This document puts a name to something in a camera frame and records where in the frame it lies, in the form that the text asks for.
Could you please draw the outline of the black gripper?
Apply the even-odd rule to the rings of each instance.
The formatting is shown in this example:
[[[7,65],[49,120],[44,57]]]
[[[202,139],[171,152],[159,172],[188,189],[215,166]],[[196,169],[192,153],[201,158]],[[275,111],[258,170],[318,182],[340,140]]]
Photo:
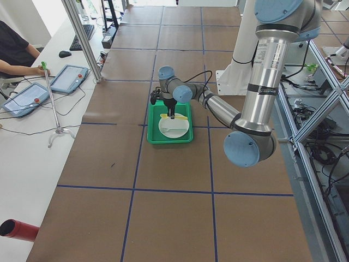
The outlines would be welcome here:
[[[175,106],[177,104],[177,101],[174,98],[171,98],[171,99],[164,99],[163,103],[164,103],[164,105],[166,105],[168,107],[167,116],[171,117],[171,119],[174,119],[175,118],[175,110],[174,110],[174,108],[175,108]]]

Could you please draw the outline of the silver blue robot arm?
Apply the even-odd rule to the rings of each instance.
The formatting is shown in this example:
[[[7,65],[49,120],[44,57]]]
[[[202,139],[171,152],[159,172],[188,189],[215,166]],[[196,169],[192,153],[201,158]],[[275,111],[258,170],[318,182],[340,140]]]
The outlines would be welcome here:
[[[322,1],[246,2],[232,61],[217,79],[246,92],[242,111],[204,84],[183,82],[169,66],[158,71],[160,85],[152,92],[151,103],[162,100],[168,116],[174,117],[177,103],[196,100],[231,129],[224,141],[230,162],[246,168],[269,158],[276,149],[269,118],[288,48],[318,36],[322,6]]]

